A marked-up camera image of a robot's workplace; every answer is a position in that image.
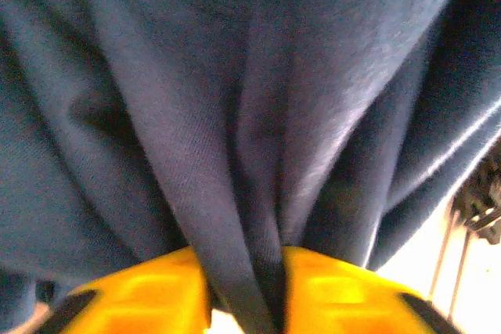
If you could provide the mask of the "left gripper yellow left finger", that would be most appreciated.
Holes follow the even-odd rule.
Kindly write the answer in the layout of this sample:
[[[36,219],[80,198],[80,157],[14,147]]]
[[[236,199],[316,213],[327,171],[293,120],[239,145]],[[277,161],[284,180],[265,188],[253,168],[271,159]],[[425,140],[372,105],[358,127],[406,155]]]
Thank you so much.
[[[192,248],[96,279],[73,290],[39,333],[205,333],[207,281]]]

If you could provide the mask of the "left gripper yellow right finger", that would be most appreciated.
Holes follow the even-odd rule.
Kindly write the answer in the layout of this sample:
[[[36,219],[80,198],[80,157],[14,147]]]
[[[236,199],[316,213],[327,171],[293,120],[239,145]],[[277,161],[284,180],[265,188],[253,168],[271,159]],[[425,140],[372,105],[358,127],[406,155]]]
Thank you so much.
[[[421,334],[459,330],[414,290],[311,250],[283,250],[284,331],[297,334]]]

